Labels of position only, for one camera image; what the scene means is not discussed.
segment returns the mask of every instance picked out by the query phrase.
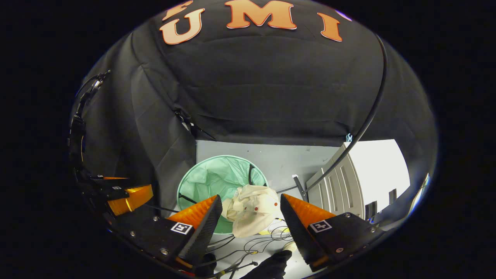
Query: floor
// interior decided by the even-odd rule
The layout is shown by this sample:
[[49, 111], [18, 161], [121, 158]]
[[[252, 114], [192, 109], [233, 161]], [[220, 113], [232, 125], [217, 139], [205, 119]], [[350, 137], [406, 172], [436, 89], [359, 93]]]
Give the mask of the floor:
[[[301, 184], [305, 187], [305, 182], [315, 174], [338, 150], [338, 147], [328, 146], [300, 146], [300, 145], [267, 145], [267, 144], [242, 144], [198, 140], [196, 147], [196, 162], [201, 162], [210, 157], [218, 155], [234, 155], [247, 159], [256, 165], [265, 175], [269, 182], [269, 186], [276, 191], [283, 190], [295, 186], [292, 175], [297, 174]], [[301, 198], [298, 189], [292, 189], [284, 192], [296, 198]], [[269, 229], [277, 228], [284, 225], [284, 222], [275, 220]], [[211, 242], [215, 242], [226, 238], [227, 235], [213, 235]], [[229, 253], [243, 249], [243, 246], [250, 240], [260, 237], [270, 237], [270, 235], [255, 235], [246, 238], [236, 238], [228, 245], [214, 252], [217, 259], [228, 255]], [[252, 241], [247, 248], [259, 241]], [[280, 251], [283, 245], [288, 242], [284, 240], [259, 243], [253, 249], [261, 251], [268, 244], [263, 253], [249, 255], [245, 258], [242, 265], [249, 264], [252, 261], [261, 263], [273, 253]], [[221, 271], [236, 262], [241, 256], [246, 253], [243, 251], [236, 252], [232, 256], [227, 257], [217, 262], [215, 272]], [[310, 268], [304, 262], [300, 253], [296, 251], [287, 262], [288, 266], [285, 269], [285, 279], [301, 279], [311, 274]], [[254, 266], [248, 266], [237, 271], [233, 279], [241, 278], [248, 273]]]

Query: black glove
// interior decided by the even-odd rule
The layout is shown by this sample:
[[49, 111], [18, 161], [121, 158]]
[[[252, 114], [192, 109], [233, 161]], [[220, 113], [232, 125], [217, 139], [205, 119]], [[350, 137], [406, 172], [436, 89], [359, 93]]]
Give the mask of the black glove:
[[286, 274], [286, 262], [291, 257], [292, 252], [284, 250], [277, 252], [269, 258], [265, 259], [258, 267], [254, 268], [241, 279], [283, 279]]

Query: cabinet door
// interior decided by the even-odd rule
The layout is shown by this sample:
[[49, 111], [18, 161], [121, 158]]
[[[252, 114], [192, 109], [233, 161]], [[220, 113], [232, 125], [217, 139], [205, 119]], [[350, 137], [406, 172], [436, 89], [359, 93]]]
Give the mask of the cabinet door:
[[[312, 185], [312, 183], [314, 183], [317, 180], [317, 178], [319, 178], [322, 174], [323, 174], [322, 168], [320, 168], [320, 171], [317, 171], [314, 174], [314, 176], [312, 176], [312, 178], [310, 178], [307, 181], [307, 188], [310, 185]], [[310, 189], [308, 191], [308, 195], [309, 195], [309, 202], [312, 205], [317, 206], [317, 207], [320, 207], [322, 209], [324, 207], [323, 207], [323, 198], [322, 198], [321, 184], [322, 183], [319, 183], [319, 184], [315, 185], [312, 189]]]
[[337, 172], [339, 186], [341, 188], [344, 212], [348, 211], [360, 218], [364, 218], [362, 191], [350, 156], [347, 155], [334, 170]]
[[326, 179], [326, 188], [329, 194], [329, 212], [339, 215], [343, 214], [344, 211], [344, 203], [343, 203], [343, 194], [341, 193], [341, 186], [339, 184], [338, 174], [336, 172], [336, 168], [330, 172], [330, 174], [325, 178]]

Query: black fabric cover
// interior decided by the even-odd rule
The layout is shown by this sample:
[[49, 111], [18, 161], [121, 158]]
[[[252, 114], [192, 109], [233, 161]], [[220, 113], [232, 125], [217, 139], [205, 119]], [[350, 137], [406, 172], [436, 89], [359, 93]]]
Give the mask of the black fabric cover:
[[[157, 202], [173, 207], [181, 178], [195, 164], [195, 138], [174, 108], [226, 142], [340, 146], [346, 134], [357, 133], [382, 75], [382, 53], [371, 31], [304, 0], [290, 1], [296, 30], [269, 27], [269, 20], [228, 29], [231, 8], [225, 2], [195, 0], [166, 22], [163, 11], [96, 63], [87, 77], [112, 73], [83, 113], [90, 170], [139, 183], [156, 180]], [[164, 43], [159, 28], [179, 19], [177, 32], [185, 33], [184, 15], [199, 8], [205, 8], [201, 31], [177, 45]], [[318, 12], [340, 21], [342, 42], [320, 34]], [[384, 43], [389, 55], [384, 98], [362, 140], [398, 142], [412, 196], [434, 170], [437, 131], [420, 81]], [[210, 140], [202, 133], [198, 138]]]

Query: trash can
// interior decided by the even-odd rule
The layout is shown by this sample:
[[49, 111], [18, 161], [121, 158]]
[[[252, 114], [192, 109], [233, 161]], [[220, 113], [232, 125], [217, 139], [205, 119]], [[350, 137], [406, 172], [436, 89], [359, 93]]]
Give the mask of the trash can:
[[[180, 194], [200, 202], [211, 196], [219, 195], [221, 200], [232, 199], [236, 189], [246, 184], [269, 187], [262, 171], [250, 161], [231, 155], [208, 158], [191, 168], [181, 179], [177, 200], [180, 210], [193, 205], [180, 198]], [[220, 216], [215, 234], [231, 234], [233, 223]]]

